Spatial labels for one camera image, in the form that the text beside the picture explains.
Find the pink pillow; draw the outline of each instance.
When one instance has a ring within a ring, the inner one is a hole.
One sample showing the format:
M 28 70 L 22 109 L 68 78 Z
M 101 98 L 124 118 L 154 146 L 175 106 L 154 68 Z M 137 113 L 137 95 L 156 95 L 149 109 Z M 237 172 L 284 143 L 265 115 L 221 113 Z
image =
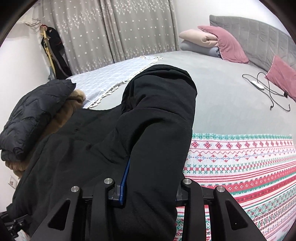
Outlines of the pink pillow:
M 218 37 L 218 47 L 223 60 L 244 64 L 249 62 L 239 42 L 228 31 L 214 26 L 198 26 L 198 28 Z
M 189 29 L 186 31 L 183 31 L 179 34 L 179 37 L 181 39 L 187 40 L 191 43 L 197 44 L 202 47 L 206 48 L 212 48 L 217 47 L 217 37 L 213 34 L 206 33 L 200 29 Z
M 267 78 L 277 87 L 288 92 L 293 100 L 296 100 L 296 70 L 277 55 L 274 56 Z

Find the gray upholstered headboard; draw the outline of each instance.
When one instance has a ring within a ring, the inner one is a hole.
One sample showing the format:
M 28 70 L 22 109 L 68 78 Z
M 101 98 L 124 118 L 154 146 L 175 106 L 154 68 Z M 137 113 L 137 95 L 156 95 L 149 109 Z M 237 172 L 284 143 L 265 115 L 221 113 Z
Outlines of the gray upholstered headboard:
M 265 71 L 270 69 L 274 55 L 296 69 L 296 44 L 290 36 L 277 28 L 249 18 L 214 15 L 210 15 L 210 25 L 230 32 L 250 62 Z

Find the fringe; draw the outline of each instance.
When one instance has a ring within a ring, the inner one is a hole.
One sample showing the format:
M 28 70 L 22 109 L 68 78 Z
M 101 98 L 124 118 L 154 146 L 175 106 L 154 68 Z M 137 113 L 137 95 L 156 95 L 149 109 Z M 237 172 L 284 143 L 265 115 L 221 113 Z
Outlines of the fringe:
M 146 60 L 151 60 L 150 58 L 154 58 L 153 56 L 140 56 L 138 58 L 142 58 L 142 59 L 146 59 Z M 147 66 L 143 67 L 142 69 L 140 69 L 134 76 L 130 77 L 129 79 L 125 80 L 125 81 L 122 81 L 121 83 L 118 83 L 116 85 L 114 85 L 113 87 L 111 87 L 109 90 L 107 90 L 99 99 L 95 100 L 92 104 L 90 104 L 87 109 L 90 109 L 90 108 L 94 108 L 96 107 L 100 102 L 101 100 L 108 96 L 108 95 L 111 95 L 115 90 L 118 89 L 119 86 L 123 85 L 123 84 L 126 84 L 128 82 L 130 82 L 136 75 L 138 75 L 139 73 L 141 73 L 142 71 L 144 71 L 145 69 L 151 67 L 152 65 L 154 65 L 155 63 L 157 63 L 159 60 L 163 59 L 162 57 L 159 57 L 159 56 L 156 56 L 155 59 L 153 59 L 154 61 L 150 64 L 148 64 Z

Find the wall outlet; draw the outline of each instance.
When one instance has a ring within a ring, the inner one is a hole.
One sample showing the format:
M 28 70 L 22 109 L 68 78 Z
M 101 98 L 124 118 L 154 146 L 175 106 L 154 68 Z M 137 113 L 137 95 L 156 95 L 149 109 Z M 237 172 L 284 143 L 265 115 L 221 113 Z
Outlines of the wall outlet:
M 12 176 L 10 176 L 8 184 L 11 185 L 14 189 L 17 188 L 17 180 L 15 178 L 13 178 Z

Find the patterned blanket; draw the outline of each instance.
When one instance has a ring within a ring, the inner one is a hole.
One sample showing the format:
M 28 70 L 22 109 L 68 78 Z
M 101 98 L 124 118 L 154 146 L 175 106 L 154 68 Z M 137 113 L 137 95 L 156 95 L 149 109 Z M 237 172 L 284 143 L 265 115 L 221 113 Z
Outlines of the patterned blanket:
M 193 134 L 183 173 L 201 186 L 224 186 L 267 241 L 281 241 L 296 218 L 296 150 L 291 136 Z M 178 208 L 175 241 L 184 208 Z M 209 210 L 205 208 L 207 241 Z
M 90 72 L 69 77 L 76 83 L 76 89 L 86 95 L 83 108 L 92 108 L 98 105 L 102 98 L 112 94 L 118 86 L 129 82 L 137 74 L 158 62 L 160 57 L 141 56 L 122 62 L 111 64 Z

